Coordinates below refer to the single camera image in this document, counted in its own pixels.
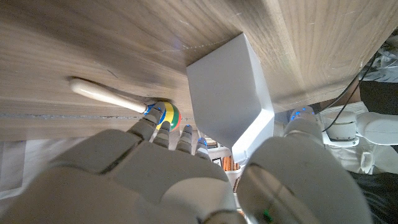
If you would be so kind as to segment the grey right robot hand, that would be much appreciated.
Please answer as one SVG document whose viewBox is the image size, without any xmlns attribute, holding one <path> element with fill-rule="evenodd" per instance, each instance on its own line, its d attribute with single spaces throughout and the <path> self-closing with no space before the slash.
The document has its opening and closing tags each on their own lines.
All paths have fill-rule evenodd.
<svg viewBox="0 0 398 224">
<path fill-rule="evenodd" d="M 237 189 L 192 152 L 186 126 L 169 149 L 157 103 L 128 131 L 108 129 L 52 160 L 1 216 L 2 223 L 371 223 L 352 176 L 324 148 L 313 115 L 263 141 Z"/>
</svg>

